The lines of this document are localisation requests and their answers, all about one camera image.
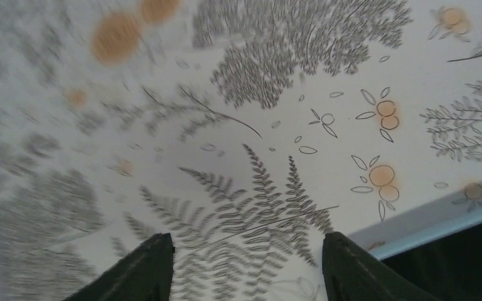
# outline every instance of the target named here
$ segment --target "fern frond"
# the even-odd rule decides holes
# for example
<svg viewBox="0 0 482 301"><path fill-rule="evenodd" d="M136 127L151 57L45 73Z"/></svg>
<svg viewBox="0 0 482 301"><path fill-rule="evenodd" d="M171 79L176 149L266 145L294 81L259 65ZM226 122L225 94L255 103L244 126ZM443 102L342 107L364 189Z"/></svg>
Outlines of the fern frond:
<svg viewBox="0 0 482 301"><path fill-rule="evenodd" d="M189 174L201 185L206 187L205 191L210 193L210 198L212 199L213 204L228 201L228 203L225 203L216 209L216 212L219 214L217 218L221 221L221 225L228 226L222 228L223 233L243 232L252 225L249 218L255 210L243 211L243 209L253 199L244 199L239 202L239 204L236 204L237 199L247 191L244 189L233 191L232 178L226 179L223 176L216 176L213 173L198 172L185 167L179 167L179 169Z"/></svg>
<svg viewBox="0 0 482 301"><path fill-rule="evenodd" d="M161 198L152 194L145 186L141 186L140 190L148 206L163 219L165 225L170 226L171 231L176 232L177 242L182 248L194 250L201 247L221 227L220 225L209 227L216 213L204 214L204 207L196 208L187 216L191 201L182 202L178 206L179 199Z"/></svg>
<svg viewBox="0 0 482 301"><path fill-rule="evenodd" d="M172 300L200 301L205 297L208 288L204 281L208 280L208 265L204 256L197 252L191 253L184 260L174 265L173 284L171 286Z"/></svg>
<svg viewBox="0 0 482 301"><path fill-rule="evenodd" d="M125 248L120 238L112 237L112 247L115 255L119 258L125 257L129 253L129 250Z"/></svg>
<svg viewBox="0 0 482 301"><path fill-rule="evenodd" d="M258 201L254 205L261 208L257 213L261 217L258 222L260 224L273 223L286 210L283 207L280 208L283 201L278 198L282 194L274 192L276 186L272 186L274 182L269 179L270 174L255 152L248 145L243 144L243 146L250 157L250 164L253 165L252 171L255 172L255 175L252 177L254 179L252 184L256 185L253 190L256 192L254 198Z"/></svg>
<svg viewBox="0 0 482 301"><path fill-rule="evenodd" d="M233 300L239 283L250 265L250 252L234 243L221 241L213 245L205 254L211 264L210 272L215 288L213 299Z"/></svg>
<svg viewBox="0 0 482 301"><path fill-rule="evenodd" d="M179 139L181 142L186 142L187 138L194 137L198 130L218 125L227 120L228 118L217 114L205 114L202 119L192 119L190 124L182 126L183 131Z"/></svg>
<svg viewBox="0 0 482 301"><path fill-rule="evenodd" d="M287 255L293 254L289 246L290 239L287 233L270 229L268 226L249 231L241 237L245 239L244 245L247 246L252 259L247 273L250 280L245 283L249 289L244 291L244 295L253 298L254 301L260 300L259 296L267 292L266 287L277 276L275 271L284 267Z"/></svg>
<svg viewBox="0 0 482 301"><path fill-rule="evenodd" d="M187 112L187 108L182 106L173 105L166 107L165 109L157 109L153 113L152 119L147 122L145 127L149 132L149 135L154 136L158 131L158 126L162 123L169 122L172 118L180 117Z"/></svg>
<svg viewBox="0 0 482 301"><path fill-rule="evenodd" d="M289 177L287 180L289 184L286 184L286 187L289 190L286 192L286 195L291 197L286 199L286 208L288 209L286 214L305 214L305 219L308 219L309 223L317 227L321 232L324 234L332 232L333 228L329 219L329 211L317 211L317 205L306 194L306 190L302 188L303 183L300 180L300 175L292 156L289 156Z"/></svg>
<svg viewBox="0 0 482 301"><path fill-rule="evenodd" d="M152 235L156 233L154 227L151 227L142 221L134 218L130 213L126 212L124 218L132 233L136 236L138 240L144 241L148 240Z"/></svg>

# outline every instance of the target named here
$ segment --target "fern leaf print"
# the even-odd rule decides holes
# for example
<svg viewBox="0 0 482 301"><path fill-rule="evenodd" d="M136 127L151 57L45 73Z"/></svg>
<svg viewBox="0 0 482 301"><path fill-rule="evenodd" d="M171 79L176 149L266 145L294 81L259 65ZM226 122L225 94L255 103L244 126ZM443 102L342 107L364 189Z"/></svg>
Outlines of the fern leaf print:
<svg viewBox="0 0 482 301"><path fill-rule="evenodd" d="M140 188L143 201L173 232L173 300L265 301L269 286L293 256L318 266L309 233L313 228L332 232L330 208L317 208L291 156L288 198L283 200L260 157L248 145L243 147L253 174L251 188L235 187L231 177L179 167L208 193L209 206L194 207L192 201ZM130 215L126 220L140 240L154 231ZM114 249L121 252L120 241L114 241Z"/></svg>

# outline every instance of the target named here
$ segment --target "botanical print wallpaper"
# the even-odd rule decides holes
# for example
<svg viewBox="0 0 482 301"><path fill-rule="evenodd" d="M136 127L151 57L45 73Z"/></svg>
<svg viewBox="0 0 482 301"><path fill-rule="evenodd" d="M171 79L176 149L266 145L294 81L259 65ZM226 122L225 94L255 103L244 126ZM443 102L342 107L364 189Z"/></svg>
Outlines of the botanical print wallpaper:
<svg viewBox="0 0 482 301"><path fill-rule="evenodd" d="M324 300L325 233L478 210L482 3L0 0L10 300L162 232L172 300Z"/></svg>

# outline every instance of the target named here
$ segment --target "orange dot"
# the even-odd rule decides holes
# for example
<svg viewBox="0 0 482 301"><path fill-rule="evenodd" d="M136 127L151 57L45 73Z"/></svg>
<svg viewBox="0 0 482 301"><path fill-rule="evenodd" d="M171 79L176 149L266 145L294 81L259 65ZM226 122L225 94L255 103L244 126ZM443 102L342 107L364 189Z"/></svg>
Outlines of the orange dot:
<svg viewBox="0 0 482 301"><path fill-rule="evenodd" d="M382 127L386 130L396 129L400 125L400 120L396 116L382 118Z"/></svg>
<svg viewBox="0 0 482 301"><path fill-rule="evenodd" d="M387 202L394 202L400 198L400 191L398 191L398 188L391 185L381 187L379 194L380 198Z"/></svg>
<svg viewBox="0 0 482 301"><path fill-rule="evenodd" d="M135 52L140 37L141 28L134 16L114 13L97 26L91 52L104 65L120 63Z"/></svg>
<svg viewBox="0 0 482 301"><path fill-rule="evenodd" d="M375 186L389 185L394 180L394 176L394 170L388 165L376 166L368 175L370 182Z"/></svg>
<svg viewBox="0 0 482 301"><path fill-rule="evenodd" d="M390 100L385 100L376 106L376 111L378 114L384 117L392 116L396 112L396 105Z"/></svg>
<svg viewBox="0 0 482 301"><path fill-rule="evenodd" d="M455 24L451 28L453 33L456 33L456 34L468 33L470 32L470 29L471 29L471 25L470 25L470 22L467 20L462 20L461 22L459 22L458 24Z"/></svg>
<svg viewBox="0 0 482 301"><path fill-rule="evenodd" d="M460 8L449 8L442 14L442 20L444 24L453 26L458 24L464 18L464 11Z"/></svg>
<svg viewBox="0 0 482 301"><path fill-rule="evenodd" d="M67 102L72 109L79 109L86 104L86 92L73 90L67 95Z"/></svg>
<svg viewBox="0 0 482 301"><path fill-rule="evenodd" d="M147 23L161 23L174 16L181 0L142 0L141 14Z"/></svg>
<svg viewBox="0 0 482 301"><path fill-rule="evenodd" d="M470 200L482 199L482 186L478 183L470 183L464 187L464 196Z"/></svg>

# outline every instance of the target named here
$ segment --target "leaf illustration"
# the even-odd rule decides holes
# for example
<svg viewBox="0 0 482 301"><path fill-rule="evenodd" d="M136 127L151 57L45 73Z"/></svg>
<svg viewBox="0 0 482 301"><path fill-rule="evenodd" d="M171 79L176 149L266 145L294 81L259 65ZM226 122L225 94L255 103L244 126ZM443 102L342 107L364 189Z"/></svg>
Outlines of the leaf illustration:
<svg viewBox="0 0 482 301"><path fill-rule="evenodd" d="M252 176L254 179L252 183L256 185L253 188L253 191L256 192L254 199L258 200L256 205L259 207L259 215L262 217L258 220L258 223L273 223L285 211L285 208L275 209L279 204L283 203L283 201L278 200L282 194L276 192L276 186L273 186L274 182L269 180L270 174L255 152L246 144L243 147L249 155L250 163L253 166L252 171L255 172L254 176Z"/></svg>
<svg viewBox="0 0 482 301"><path fill-rule="evenodd" d="M130 213L125 213L124 217L126 223L138 240L148 240L152 235L156 233L156 230L153 227L148 226L142 221L138 221Z"/></svg>
<svg viewBox="0 0 482 301"><path fill-rule="evenodd" d="M213 145L211 143L206 143L206 144L203 144L200 147L200 149L203 150L203 151L207 151L207 152L213 152L213 151L215 151L215 145Z"/></svg>
<svg viewBox="0 0 482 301"><path fill-rule="evenodd" d="M114 249L115 255L119 258L125 257L129 252L121 242L121 239L112 237L112 247Z"/></svg>
<svg viewBox="0 0 482 301"><path fill-rule="evenodd" d="M382 98L385 98L385 97L387 97L387 95L389 95L389 93L390 93L390 87L387 87L387 88L382 90L382 92L380 93L380 96Z"/></svg>
<svg viewBox="0 0 482 301"><path fill-rule="evenodd" d="M378 202L378 212L380 213L380 219L384 221L385 219L385 204L382 200Z"/></svg>
<svg viewBox="0 0 482 301"><path fill-rule="evenodd" d="M368 166L369 167L374 166L374 164L376 164L376 162L378 162L379 159L380 159L380 156L376 156L376 157L372 158L372 160L370 160L370 163L368 164Z"/></svg>
<svg viewBox="0 0 482 301"><path fill-rule="evenodd" d="M376 113L375 112L365 112L365 113L361 113L360 115L358 115L356 117L356 119L360 120L360 119L369 119L371 117L374 117L376 116Z"/></svg>
<svg viewBox="0 0 482 301"><path fill-rule="evenodd" d="M317 153L317 150L312 148L312 147L309 147L309 146L301 146L298 148L298 151L305 154L305 155L313 155L315 153Z"/></svg>
<svg viewBox="0 0 482 301"><path fill-rule="evenodd" d="M185 201L180 206L179 199L162 198L150 192L146 186L141 186L143 200L153 209L164 224L170 227L171 231L177 231L176 235L179 247L194 250L202 246L215 232L219 226L208 227L208 224L216 216L216 213L203 214L205 208L196 208L189 216L186 216L191 201Z"/></svg>
<svg viewBox="0 0 482 301"><path fill-rule="evenodd" d="M452 204L463 204L463 203L466 203L468 201L469 201L469 199L467 199L467 198L461 198L461 199L456 199L455 201L452 201Z"/></svg>
<svg viewBox="0 0 482 301"><path fill-rule="evenodd" d="M332 77L354 75L370 59L370 42L398 48L402 28L412 22L402 0L392 0L391 5L382 5L381 0L321 3L239 0L218 5L205 0L197 5L191 42L195 49L243 39L225 47L224 58L213 71L212 82L226 103L274 108L283 91L293 86L296 70L306 76L320 69ZM362 18L369 21L357 26ZM350 28L356 31L341 34Z"/></svg>
<svg viewBox="0 0 482 301"><path fill-rule="evenodd" d="M367 170L367 165L363 159L359 158L358 156L352 156L352 159L354 159L354 162L360 169L363 169L364 171Z"/></svg>
<svg viewBox="0 0 482 301"><path fill-rule="evenodd" d="M384 63L390 59L390 55L382 56L379 63Z"/></svg>
<svg viewBox="0 0 482 301"><path fill-rule="evenodd" d="M250 266L250 252L234 243L221 241L211 246L205 254L213 275L215 300L233 300L239 284Z"/></svg>
<svg viewBox="0 0 482 301"><path fill-rule="evenodd" d="M385 206L392 211L396 211L396 208L394 208L393 204L391 204L390 202L385 202Z"/></svg>
<svg viewBox="0 0 482 301"><path fill-rule="evenodd" d="M206 281L210 279L210 267L205 263L206 258L196 252L175 261L171 298L199 301L205 297L202 291L208 288Z"/></svg>
<svg viewBox="0 0 482 301"><path fill-rule="evenodd" d="M313 113L313 115L315 115L315 117L316 117L318 120L321 120L321 117L319 117L319 114L317 114L317 112L315 112L315 110L311 109L311 112Z"/></svg>
<svg viewBox="0 0 482 301"><path fill-rule="evenodd" d="M175 62L182 69L189 69L190 68L188 62L185 61L183 58L175 58Z"/></svg>
<svg viewBox="0 0 482 301"><path fill-rule="evenodd" d="M433 29L431 30L431 32L427 36L427 39L431 40L431 39L435 38L441 32L441 28L442 28L442 23L439 23L439 24L435 25L435 27L433 27Z"/></svg>
<svg viewBox="0 0 482 301"><path fill-rule="evenodd" d="M446 39L448 36L450 36L452 33L450 31L448 31L447 33L443 34L439 40L443 40L443 39Z"/></svg>
<svg viewBox="0 0 482 301"><path fill-rule="evenodd" d="M181 171L192 176L201 185L206 187L205 191L210 193L213 204L222 204L216 209L217 219L221 221L223 233L237 233L245 231L251 226L248 218L251 213L244 211L244 206L237 204L238 199L247 191L244 189L233 190L233 179L225 179L223 176L216 176L212 173L198 172L193 169L179 167Z"/></svg>
<svg viewBox="0 0 482 301"><path fill-rule="evenodd" d="M330 135L332 135L333 137L336 137L336 138L337 138L337 134L335 134L335 132L333 131L333 129L331 129L331 127L329 127L329 125L323 124L323 127L324 127L324 129L328 132L328 134L330 134Z"/></svg>
<svg viewBox="0 0 482 301"><path fill-rule="evenodd" d="M385 140L394 143L394 140L392 140L392 137L389 135L389 133L385 129L380 129L380 134L382 135L382 137Z"/></svg>
<svg viewBox="0 0 482 301"><path fill-rule="evenodd" d="M48 152L60 149L58 141L52 136L44 136L38 133L31 133L23 142L24 149L40 158L49 158Z"/></svg>
<svg viewBox="0 0 482 301"><path fill-rule="evenodd" d="M374 189L368 186L357 186L350 190L352 190L355 193L371 193Z"/></svg>
<svg viewBox="0 0 482 301"><path fill-rule="evenodd" d="M376 105L376 99L372 94L370 94L369 91L361 89L361 94L363 94L363 97L365 97L365 100L370 103L371 105Z"/></svg>
<svg viewBox="0 0 482 301"><path fill-rule="evenodd" d="M344 93L343 92L333 92L329 95L330 98L337 98L337 97L340 97L340 96L343 96Z"/></svg>

